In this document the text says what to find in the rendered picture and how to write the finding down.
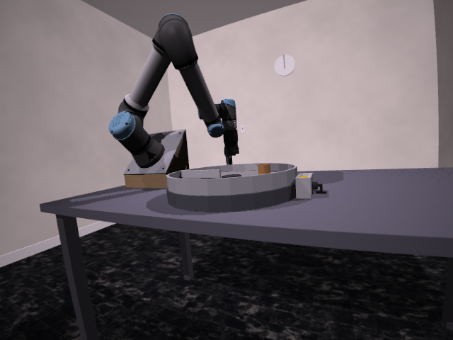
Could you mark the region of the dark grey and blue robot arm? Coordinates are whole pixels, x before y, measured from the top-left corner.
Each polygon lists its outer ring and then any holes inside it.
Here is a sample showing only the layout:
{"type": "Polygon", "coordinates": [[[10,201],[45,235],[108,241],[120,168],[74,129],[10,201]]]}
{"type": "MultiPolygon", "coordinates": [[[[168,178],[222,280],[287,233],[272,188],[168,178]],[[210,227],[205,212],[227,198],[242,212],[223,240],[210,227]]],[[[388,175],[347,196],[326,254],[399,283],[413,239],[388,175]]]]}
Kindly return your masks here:
{"type": "Polygon", "coordinates": [[[223,121],[236,120],[234,99],[223,99],[220,104],[214,104],[197,63],[198,55],[192,34],[184,21],[184,18],[172,13],[160,20],[160,30],[158,28],[152,40],[154,47],[136,84],[131,94],[125,96],[118,114],[109,124],[113,137],[143,169],[155,165],[164,154],[164,146],[149,136],[143,124],[149,110],[148,103],[171,62],[179,70],[199,110],[199,119],[204,120],[211,137],[217,138],[224,134],[223,121]]]}

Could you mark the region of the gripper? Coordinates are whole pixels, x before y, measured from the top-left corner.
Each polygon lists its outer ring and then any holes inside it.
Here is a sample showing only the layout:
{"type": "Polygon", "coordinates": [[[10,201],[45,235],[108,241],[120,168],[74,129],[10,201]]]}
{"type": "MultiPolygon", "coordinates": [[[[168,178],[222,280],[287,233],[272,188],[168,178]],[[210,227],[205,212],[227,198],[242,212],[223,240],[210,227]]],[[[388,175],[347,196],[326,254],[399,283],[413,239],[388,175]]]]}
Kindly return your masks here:
{"type": "Polygon", "coordinates": [[[239,154],[238,132],[236,130],[236,120],[223,121],[224,125],[224,154],[226,156],[226,165],[232,164],[232,156],[239,154]]]}

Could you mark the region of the bronze bushing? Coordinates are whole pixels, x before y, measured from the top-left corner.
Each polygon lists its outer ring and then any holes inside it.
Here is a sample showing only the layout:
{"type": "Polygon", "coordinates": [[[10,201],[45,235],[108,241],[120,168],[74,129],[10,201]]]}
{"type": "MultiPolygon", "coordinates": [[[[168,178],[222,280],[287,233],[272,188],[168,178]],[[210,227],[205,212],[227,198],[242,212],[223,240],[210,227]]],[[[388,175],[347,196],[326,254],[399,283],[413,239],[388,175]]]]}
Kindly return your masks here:
{"type": "Polygon", "coordinates": [[[270,174],[270,164],[259,164],[258,175],[260,174],[270,174]]]}

